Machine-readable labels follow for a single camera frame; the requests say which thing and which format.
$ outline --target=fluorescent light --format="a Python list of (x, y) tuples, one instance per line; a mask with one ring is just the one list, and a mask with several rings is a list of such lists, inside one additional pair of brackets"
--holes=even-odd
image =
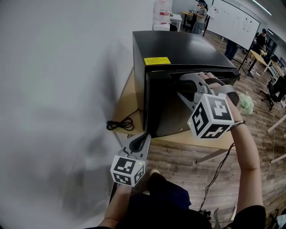
[(252, 0), (253, 2), (255, 2), (257, 5), (259, 5), (261, 8), (263, 8), (267, 13), (269, 13), (271, 16), (272, 14), (267, 10), (265, 9), (262, 5), (260, 5), (258, 2), (256, 2), (255, 0)]
[(270, 34), (274, 35), (270, 30), (268, 30), (268, 32), (270, 32)]

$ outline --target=whiteboard frame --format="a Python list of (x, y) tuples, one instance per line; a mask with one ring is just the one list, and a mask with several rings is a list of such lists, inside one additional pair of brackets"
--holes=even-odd
[[(236, 7), (235, 5), (232, 5), (232, 4), (230, 4), (230, 5), (233, 6), (233, 7), (235, 7), (235, 8), (237, 8), (237, 9), (239, 9), (240, 11), (244, 12), (245, 14), (249, 15), (248, 13), (246, 13), (246, 12), (243, 11), (242, 9)], [(259, 26), (258, 26), (257, 31), (256, 31), (256, 33), (255, 33), (255, 35), (256, 35), (257, 32), (258, 32), (258, 30), (259, 30), (259, 27), (260, 27), (260, 24), (261, 24), (261, 23), (260, 23), (258, 20), (256, 20), (254, 17), (252, 17), (251, 15), (249, 15), (249, 16), (259, 23)], [(207, 27), (208, 27), (208, 25), (209, 25), (209, 20), (210, 20), (210, 17), (208, 18), (205, 31), (208, 31), (208, 30), (207, 30)], [(246, 50), (249, 51), (249, 50), (251, 49), (251, 47), (252, 47), (252, 44), (253, 44), (253, 43), (251, 43), (251, 45), (250, 45), (250, 47), (249, 47), (248, 49), (246, 49), (245, 47), (243, 47), (243, 48), (245, 48)]]

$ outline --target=yellow sticker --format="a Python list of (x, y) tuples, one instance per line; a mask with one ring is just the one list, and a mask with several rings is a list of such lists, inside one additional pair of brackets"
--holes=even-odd
[(153, 64), (170, 64), (170, 60), (168, 57), (152, 57), (152, 58), (144, 58), (146, 65), (153, 65)]

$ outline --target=person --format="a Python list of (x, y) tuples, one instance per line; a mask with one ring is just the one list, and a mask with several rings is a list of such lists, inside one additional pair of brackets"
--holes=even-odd
[[(206, 80), (214, 75), (200, 73), (200, 77)], [(210, 87), (220, 85), (213, 83)], [(242, 120), (237, 108), (228, 97), (227, 100), (234, 120)], [(245, 124), (231, 129), (231, 134), (241, 173), (236, 216), (226, 228), (264, 229), (266, 213), (258, 150)], [(189, 209), (188, 192), (167, 181), (157, 170), (150, 172), (148, 189), (150, 195), (130, 195), (131, 187), (119, 185), (97, 229), (211, 229), (210, 222), (203, 215)]]
[(227, 49), (225, 50), (224, 55), (231, 61), (236, 55), (237, 50), (238, 50), (237, 44), (231, 40), (228, 40)]
[(202, 34), (202, 30), (205, 25), (205, 19), (206, 19), (206, 14), (207, 14), (207, 4), (204, 0), (199, 0), (198, 1), (198, 6), (200, 7), (200, 10), (198, 13), (193, 13), (193, 15), (197, 16), (197, 21), (195, 25), (193, 26), (193, 34)]
[[(266, 44), (267, 44), (266, 34), (267, 34), (267, 30), (263, 29), (261, 34), (257, 33), (255, 35), (254, 44), (252, 45), (251, 49), (258, 54), (260, 54), (261, 49), (263, 49), (264, 52), (266, 52)], [(248, 59), (249, 59), (248, 64), (251, 64), (252, 61), (254, 60), (254, 56), (250, 55)]]

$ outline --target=wood plank flooring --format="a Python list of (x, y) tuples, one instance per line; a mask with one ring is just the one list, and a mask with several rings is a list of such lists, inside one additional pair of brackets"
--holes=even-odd
[[(206, 33), (206, 38), (222, 53), (225, 52), (226, 42), (222, 42), (217, 35)], [(236, 59), (242, 61), (244, 58), (241, 50), (238, 50)], [(280, 103), (276, 103), (272, 111), (269, 111), (267, 101), (262, 102), (260, 90), (268, 92), (267, 84), (270, 80), (269, 72), (263, 73), (264, 66), (256, 63), (254, 69), (260, 74), (253, 74), (255, 79), (247, 77), (241, 70), (241, 79), (234, 85), (239, 93), (248, 94), (256, 101), (253, 114), (243, 114), (246, 124), (256, 142), (260, 161), (261, 179), (264, 178), (270, 167), (272, 158), (284, 154), (286, 140), (283, 135), (286, 133), (286, 122), (282, 123), (274, 132), (267, 133), (266, 130), (278, 121), (286, 110)], [(169, 144), (167, 142), (152, 140), (148, 156), (148, 168), (158, 169), (169, 181), (185, 188), (190, 195), (191, 209), (199, 210), (205, 195), (205, 187), (212, 180), (215, 171), (224, 158), (218, 156), (211, 161), (196, 165), (195, 161), (214, 150), (186, 145)], [(233, 151), (224, 164), (216, 182), (210, 188), (203, 209), (211, 210), (212, 213), (219, 208), (220, 222), (230, 221), (234, 204), (238, 197), (240, 169), (235, 151)], [(273, 164), (262, 183), (263, 199), (267, 213), (267, 224), (269, 214), (279, 208), (280, 213), (286, 208), (286, 159)]]

